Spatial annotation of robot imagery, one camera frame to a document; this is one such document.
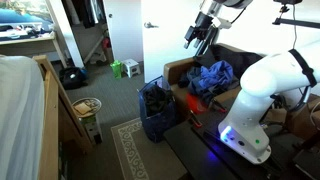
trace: trash can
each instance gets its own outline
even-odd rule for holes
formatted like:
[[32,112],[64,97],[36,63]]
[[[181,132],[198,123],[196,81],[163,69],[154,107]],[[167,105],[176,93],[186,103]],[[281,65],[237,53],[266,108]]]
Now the trash can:
[[115,60],[110,64],[110,66],[112,67],[114,77],[121,78],[122,62],[120,62],[119,60]]
[[96,114],[101,108],[101,102],[96,98],[83,98],[74,102],[72,106],[91,143],[93,145],[100,144],[102,134]]

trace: blue led light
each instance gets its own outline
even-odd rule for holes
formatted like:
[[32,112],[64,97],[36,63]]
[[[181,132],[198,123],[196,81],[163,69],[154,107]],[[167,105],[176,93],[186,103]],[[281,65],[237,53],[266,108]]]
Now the blue led light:
[[231,131],[231,127],[230,126],[227,126],[221,133],[220,135],[220,139],[221,140],[224,140],[227,138],[227,134]]

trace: red object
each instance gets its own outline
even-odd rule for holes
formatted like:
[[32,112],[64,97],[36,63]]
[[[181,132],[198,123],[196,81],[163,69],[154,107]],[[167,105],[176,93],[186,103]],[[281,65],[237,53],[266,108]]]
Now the red object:
[[187,102],[189,109],[192,110],[194,114],[201,114],[208,110],[208,106],[205,105],[198,96],[187,93]]

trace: white sheet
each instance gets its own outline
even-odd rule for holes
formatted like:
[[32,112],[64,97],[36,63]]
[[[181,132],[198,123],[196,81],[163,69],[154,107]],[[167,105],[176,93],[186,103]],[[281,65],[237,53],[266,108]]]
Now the white sheet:
[[35,180],[41,153],[44,83],[37,63],[0,56],[0,179]]

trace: blue cloth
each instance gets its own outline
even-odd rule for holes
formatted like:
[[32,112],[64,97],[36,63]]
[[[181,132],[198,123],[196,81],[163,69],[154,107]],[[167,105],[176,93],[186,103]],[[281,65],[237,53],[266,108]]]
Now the blue cloth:
[[232,66],[226,61],[218,61],[209,69],[201,67],[201,80],[199,84],[202,88],[209,88],[215,85],[228,86],[233,77]]

